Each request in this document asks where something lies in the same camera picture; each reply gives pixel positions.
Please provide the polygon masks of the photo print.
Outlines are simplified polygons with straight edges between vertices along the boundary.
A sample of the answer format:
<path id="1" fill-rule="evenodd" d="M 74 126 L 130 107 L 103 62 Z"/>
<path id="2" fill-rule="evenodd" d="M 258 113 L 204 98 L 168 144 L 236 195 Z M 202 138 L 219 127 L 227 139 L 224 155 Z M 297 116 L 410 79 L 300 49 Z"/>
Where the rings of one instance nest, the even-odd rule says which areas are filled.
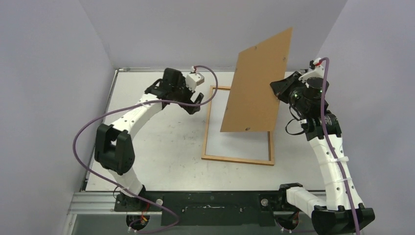
<path id="1" fill-rule="evenodd" d="M 269 161 L 267 132 L 221 132 L 230 89 L 218 89 L 210 103 L 206 156 Z"/>

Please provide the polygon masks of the wooden picture frame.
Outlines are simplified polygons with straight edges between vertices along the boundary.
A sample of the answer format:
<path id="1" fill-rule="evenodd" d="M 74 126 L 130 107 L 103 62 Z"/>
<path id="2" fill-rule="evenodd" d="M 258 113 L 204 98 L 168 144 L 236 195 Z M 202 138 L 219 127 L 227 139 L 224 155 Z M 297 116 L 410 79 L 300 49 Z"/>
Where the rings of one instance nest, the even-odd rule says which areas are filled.
<path id="1" fill-rule="evenodd" d="M 213 95 L 216 93 L 218 89 L 231 89 L 230 87 L 224 87 L 220 86 L 219 88 L 215 88 L 214 86 L 211 86 L 209 88 L 210 94 Z M 209 110 L 210 110 L 210 103 L 207 106 L 207 115 L 206 115 L 206 124 L 205 124 L 205 131 L 204 131 L 204 140 L 203 140 L 203 147 L 202 147 L 202 155 L 201 158 L 203 160 L 209 160 L 209 161 L 222 161 L 222 162 L 232 162 L 232 163 L 241 163 L 241 164 L 254 164 L 254 165 L 269 165 L 273 166 L 275 164 L 275 154 L 274 154 L 274 140 L 272 133 L 268 133 L 268 145 L 269 145 L 269 161 L 263 161 L 263 160 L 244 160 L 240 158 L 225 158 L 225 157 L 215 157 L 215 156 L 206 156 L 205 150 L 206 150 L 206 138 L 208 135 L 208 116 L 209 116 Z"/>

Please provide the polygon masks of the brown backing board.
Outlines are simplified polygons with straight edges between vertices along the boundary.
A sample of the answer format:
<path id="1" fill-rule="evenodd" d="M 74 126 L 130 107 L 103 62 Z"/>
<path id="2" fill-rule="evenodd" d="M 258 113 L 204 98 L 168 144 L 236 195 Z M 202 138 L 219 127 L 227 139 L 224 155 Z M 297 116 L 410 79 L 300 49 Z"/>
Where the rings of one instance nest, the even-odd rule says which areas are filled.
<path id="1" fill-rule="evenodd" d="M 272 132 L 279 101 L 270 83 L 284 79 L 290 27 L 238 54 L 221 132 Z"/>

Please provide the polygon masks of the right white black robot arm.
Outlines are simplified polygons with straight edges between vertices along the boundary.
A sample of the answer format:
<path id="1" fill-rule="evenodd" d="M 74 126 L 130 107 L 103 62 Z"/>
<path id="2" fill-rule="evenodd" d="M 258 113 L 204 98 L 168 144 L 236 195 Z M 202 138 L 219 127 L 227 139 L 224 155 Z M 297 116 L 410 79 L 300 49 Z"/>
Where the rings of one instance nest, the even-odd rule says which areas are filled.
<path id="1" fill-rule="evenodd" d="M 280 186 L 283 193 L 277 195 L 277 205 L 283 210 L 294 206 L 307 214 L 319 235 L 358 235 L 375 214 L 364 205 L 352 181 L 340 124 L 325 100 L 328 86 L 321 76 L 303 79 L 298 72 L 270 83 L 277 99 L 296 113 L 294 120 L 317 157 L 326 196 L 322 200 L 301 184 L 285 184 Z"/>

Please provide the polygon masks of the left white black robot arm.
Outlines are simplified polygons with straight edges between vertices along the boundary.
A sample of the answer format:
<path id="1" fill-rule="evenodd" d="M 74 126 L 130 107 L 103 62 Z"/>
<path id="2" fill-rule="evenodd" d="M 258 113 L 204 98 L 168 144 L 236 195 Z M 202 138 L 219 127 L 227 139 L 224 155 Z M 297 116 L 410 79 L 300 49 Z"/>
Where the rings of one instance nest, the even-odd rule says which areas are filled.
<path id="1" fill-rule="evenodd" d="M 127 197 L 127 205 L 134 211 L 145 207 L 146 197 L 141 194 L 145 191 L 144 185 L 133 169 L 136 158 L 133 138 L 172 101 L 179 102 L 179 106 L 190 115 L 198 112 L 204 95 L 200 93 L 194 101 L 191 98 L 204 80 L 204 76 L 196 71 L 183 76 L 179 70 L 166 68 L 162 78 L 144 91 L 138 107 L 111 124 L 101 124 L 97 128 L 94 159 L 112 174 L 120 185 L 121 193 Z"/>

